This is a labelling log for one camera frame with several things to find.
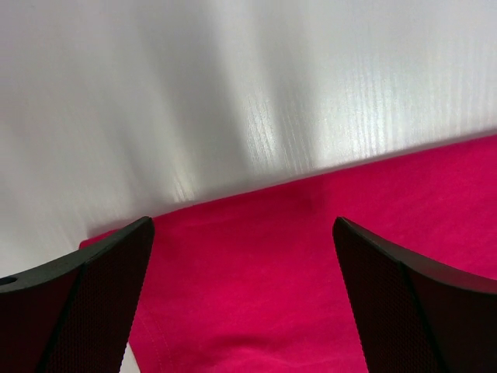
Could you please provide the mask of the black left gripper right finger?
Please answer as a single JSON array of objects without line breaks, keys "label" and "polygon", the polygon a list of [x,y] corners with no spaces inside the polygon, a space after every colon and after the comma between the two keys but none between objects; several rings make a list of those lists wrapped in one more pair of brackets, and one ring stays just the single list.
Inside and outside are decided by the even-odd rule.
[{"label": "black left gripper right finger", "polygon": [[370,372],[494,372],[496,282],[337,218],[335,251]]}]

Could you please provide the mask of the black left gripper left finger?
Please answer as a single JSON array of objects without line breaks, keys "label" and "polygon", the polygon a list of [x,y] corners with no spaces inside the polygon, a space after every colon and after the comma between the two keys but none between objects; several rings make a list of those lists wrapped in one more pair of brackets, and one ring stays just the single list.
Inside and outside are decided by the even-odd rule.
[{"label": "black left gripper left finger", "polygon": [[1,279],[3,372],[118,372],[155,236],[143,217]]}]

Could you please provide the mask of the magenta pink t-shirt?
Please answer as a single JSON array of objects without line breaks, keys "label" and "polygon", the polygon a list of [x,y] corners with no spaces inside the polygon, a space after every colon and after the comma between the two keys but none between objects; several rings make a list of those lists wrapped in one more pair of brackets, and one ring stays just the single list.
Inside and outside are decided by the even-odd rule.
[{"label": "magenta pink t-shirt", "polygon": [[364,372],[332,240],[343,216],[496,275],[496,139],[342,169],[157,217],[130,334],[142,372]]}]

